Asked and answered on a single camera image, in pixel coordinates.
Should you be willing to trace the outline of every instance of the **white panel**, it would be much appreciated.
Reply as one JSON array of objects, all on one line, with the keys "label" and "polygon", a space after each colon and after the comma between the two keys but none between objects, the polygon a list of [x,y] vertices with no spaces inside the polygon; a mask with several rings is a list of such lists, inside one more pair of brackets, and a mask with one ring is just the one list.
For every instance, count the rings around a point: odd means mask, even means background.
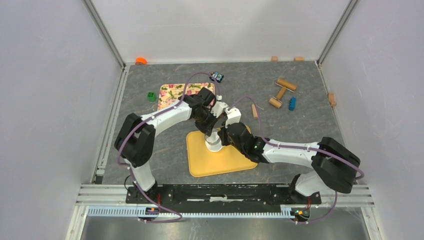
[{"label": "white panel", "polygon": [[316,60],[349,0],[93,0],[124,61]]},{"label": "white panel", "polygon": [[388,239],[424,239],[424,1],[360,1],[323,63]]},{"label": "white panel", "polygon": [[2,1],[0,238],[64,239],[120,68],[80,0]]}]

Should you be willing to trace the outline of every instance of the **small wooden block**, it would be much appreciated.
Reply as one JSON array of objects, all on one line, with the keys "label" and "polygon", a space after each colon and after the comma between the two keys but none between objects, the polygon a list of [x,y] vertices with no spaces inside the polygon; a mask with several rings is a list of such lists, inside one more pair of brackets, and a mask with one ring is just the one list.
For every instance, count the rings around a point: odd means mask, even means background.
[{"label": "small wooden block", "polygon": [[334,101],[334,92],[328,93],[328,101],[332,107],[335,107],[337,105],[337,102]]},{"label": "small wooden block", "polygon": [[253,113],[253,118],[257,119],[258,118],[258,112],[257,112],[254,104],[252,104],[252,113]]},{"label": "small wooden block", "polygon": [[305,61],[305,58],[303,56],[295,56],[294,60],[295,61]]},{"label": "small wooden block", "polygon": [[278,92],[276,99],[277,100],[280,100],[283,97],[283,95],[286,92],[286,90],[287,90],[287,87],[283,86],[281,88],[281,90]]}]

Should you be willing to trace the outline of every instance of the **wooden block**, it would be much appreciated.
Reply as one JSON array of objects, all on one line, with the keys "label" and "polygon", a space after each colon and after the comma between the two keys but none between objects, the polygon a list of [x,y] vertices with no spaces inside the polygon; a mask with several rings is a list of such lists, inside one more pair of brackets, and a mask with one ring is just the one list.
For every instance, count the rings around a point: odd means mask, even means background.
[{"label": "wooden block", "polygon": [[253,113],[253,118],[257,119],[258,118],[258,112],[257,112],[254,104],[252,104],[252,113]]},{"label": "wooden block", "polygon": [[328,93],[328,101],[332,107],[335,107],[337,105],[337,102],[334,101],[334,92]]},{"label": "wooden block", "polygon": [[305,61],[305,58],[303,56],[295,56],[294,60],[295,61]]},{"label": "wooden block", "polygon": [[281,87],[286,87],[288,90],[290,90],[292,92],[296,91],[296,88],[297,88],[296,85],[294,85],[293,83],[288,82],[288,81],[286,81],[282,78],[277,79],[277,82],[275,84],[277,84]]},{"label": "wooden block", "polygon": [[269,99],[269,103],[272,105],[272,106],[274,106],[274,107],[276,107],[276,108],[280,108],[281,107],[281,105],[283,104],[282,102],[280,102],[280,101],[278,101],[275,97],[271,97],[270,99]]},{"label": "wooden block", "polygon": [[278,92],[276,99],[277,100],[280,100],[283,97],[283,95],[286,92],[286,90],[287,90],[287,87],[283,86],[281,88],[281,90]]}]

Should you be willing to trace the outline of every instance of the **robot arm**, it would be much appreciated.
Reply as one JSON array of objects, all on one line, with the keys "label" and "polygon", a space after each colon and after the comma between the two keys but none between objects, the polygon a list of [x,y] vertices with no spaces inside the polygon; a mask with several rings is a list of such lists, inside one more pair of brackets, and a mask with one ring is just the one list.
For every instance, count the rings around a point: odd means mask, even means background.
[{"label": "robot arm", "polygon": [[[308,150],[325,149],[359,166],[359,159],[334,139],[324,137],[321,142],[313,143],[285,143],[266,139],[277,146],[270,145],[261,137],[253,136],[246,126],[239,122],[241,113],[237,108],[229,109],[227,104],[219,100],[220,96],[216,97],[207,88],[202,88],[198,94],[186,95],[183,101],[170,105],[161,115],[153,112],[142,116],[134,113],[127,116],[114,144],[117,150],[136,125],[143,119],[156,116],[135,132],[139,133],[138,137],[135,135],[130,137],[121,154],[130,164],[136,180],[144,191],[148,191],[156,183],[149,165],[155,137],[179,122],[194,119],[196,127],[208,136],[205,144],[213,152],[219,151],[223,146],[232,145],[255,163],[290,163],[313,168],[314,171],[298,174],[293,179],[290,187],[293,189],[294,200],[304,199],[327,188],[350,193],[356,171],[331,157]],[[226,116],[227,119],[220,130],[216,131],[214,126],[221,116]],[[302,149],[282,148],[279,145],[299,146]]]}]

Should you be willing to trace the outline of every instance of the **black mounting plate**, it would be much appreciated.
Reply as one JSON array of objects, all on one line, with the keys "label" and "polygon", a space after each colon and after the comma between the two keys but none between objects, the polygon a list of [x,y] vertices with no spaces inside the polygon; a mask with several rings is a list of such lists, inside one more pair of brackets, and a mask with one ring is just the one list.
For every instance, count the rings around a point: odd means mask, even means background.
[{"label": "black mounting plate", "polygon": [[[289,184],[159,184],[148,194],[155,202],[184,213],[279,213],[280,205],[307,204],[290,198]],[[318,192],[311,204],[321,204]],[[149,204],[135,187],[129,187],[127,204]]]}]

